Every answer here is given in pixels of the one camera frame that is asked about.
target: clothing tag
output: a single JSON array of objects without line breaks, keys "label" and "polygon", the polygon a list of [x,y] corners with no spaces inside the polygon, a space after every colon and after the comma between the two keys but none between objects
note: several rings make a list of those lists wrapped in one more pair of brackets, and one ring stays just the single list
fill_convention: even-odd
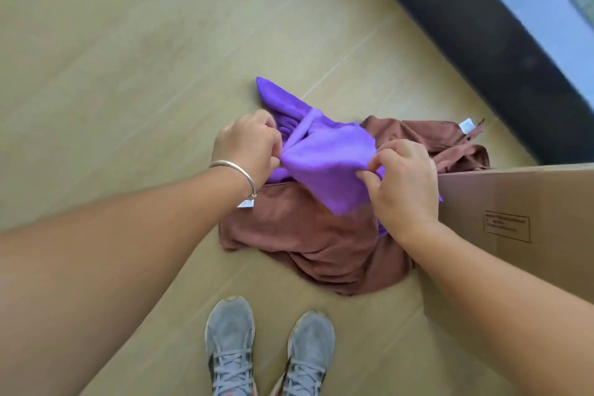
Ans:
[{"label": "clothing tag", "polygon": [[469,134],[472,130],[476,128],[476,126],[472,123],[472,119],[468,118],[464,122],[460,122],[458,127],[462,130],[464,134]]},{"label": "clothing tag", "polygon": [[254,199],[244,200],[242,203],[237,205],[237,208],[252,208],[254,206]]}]

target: sneaker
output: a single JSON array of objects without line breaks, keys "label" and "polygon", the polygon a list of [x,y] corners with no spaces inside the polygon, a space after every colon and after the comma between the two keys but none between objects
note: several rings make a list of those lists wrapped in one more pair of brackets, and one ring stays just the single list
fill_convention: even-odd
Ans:
[{"label": "sneaker", "polygon": [[287,344],[289,361],[270,396],[318,396],[334,355],[334,327],[317,311],[304,314]]},{"label": "sneaker", "polygon": [[213,396],[257,396],[252,369],[256,328],[243,297],[222,300],[206,322],[204,341]]}]

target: brown cloth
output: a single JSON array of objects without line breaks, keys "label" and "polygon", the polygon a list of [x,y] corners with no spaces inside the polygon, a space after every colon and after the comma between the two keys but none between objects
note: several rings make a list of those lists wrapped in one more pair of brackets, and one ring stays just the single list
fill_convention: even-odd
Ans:
[{"label": "brown cloth", "polygon": [[[375,138],[376,147],[401,138],[423,144],[440,173],[489,167],[485,147],[471,143],[482,122],[467,135],[454,122],[370,116],[361,126]],[[219,236],[225,250],[255,247],[339,294],[390,287],[412,268],[412,260],[390,235],[378,238],[370,203],[335,216],[295,181],[265,185],[253,208],[239,208],[220,222]]]}]

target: silver bracelet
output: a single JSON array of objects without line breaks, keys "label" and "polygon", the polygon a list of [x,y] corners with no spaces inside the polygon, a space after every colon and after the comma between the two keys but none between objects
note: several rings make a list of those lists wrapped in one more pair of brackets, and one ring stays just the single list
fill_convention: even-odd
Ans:
[{"label": "silver bracelet", "polygon": [[252,195],[250,197],[248,197],[247,200],[254,200],[256,198],[256,192],[258,191],[258,189],[256,188],[256,183],[254,183],[254,180],[252,180],[252,178],[249,176],[249,174],[247,172],[245,172],[241,167],[237,166],[237,164],[232,163],[231,161],[216,160],[210,164],[209,169],[217,167],[217,166],[227,166],[230,168],[234,168],[236,171],[241,172],[243,174],[243,176],[248,179],[248,182],[252,187]]}]

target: purple towel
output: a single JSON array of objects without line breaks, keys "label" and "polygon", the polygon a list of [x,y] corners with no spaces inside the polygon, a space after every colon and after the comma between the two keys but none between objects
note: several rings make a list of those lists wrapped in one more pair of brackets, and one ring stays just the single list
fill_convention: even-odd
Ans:
[{"label": "purple towel", "polygon": [[[366,169],[375,155],[375,139],[358,124],[332,121],[265,78],[256,78],[256,83],[283,137],[282,168],[268,183],[295,179],[337,216],[369,202],[355,172]],[[383,168],[378,173],[383,176]]]}]

